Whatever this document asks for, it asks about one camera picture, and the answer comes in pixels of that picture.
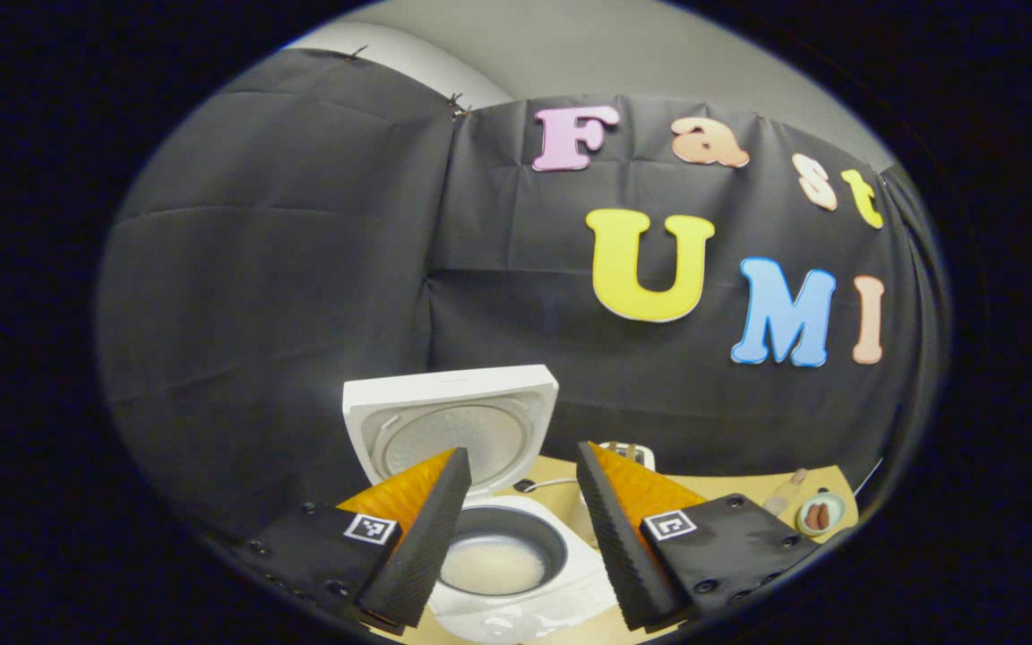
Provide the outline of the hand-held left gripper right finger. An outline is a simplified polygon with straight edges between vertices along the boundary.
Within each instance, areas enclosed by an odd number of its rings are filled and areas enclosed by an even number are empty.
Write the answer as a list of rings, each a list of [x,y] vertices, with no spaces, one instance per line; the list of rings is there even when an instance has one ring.
[[[705,498],[594,443],[576,475],[631,630],[724,621],[818,550],[744,494]]]

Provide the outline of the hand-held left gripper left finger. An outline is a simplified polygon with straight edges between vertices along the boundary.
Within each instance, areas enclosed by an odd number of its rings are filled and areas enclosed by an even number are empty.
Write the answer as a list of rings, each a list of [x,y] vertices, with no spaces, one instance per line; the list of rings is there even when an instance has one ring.
[[[237,544],[234,563],[329,619],[417,627],[470,485],[455,446],[345,502],[303,503]]]

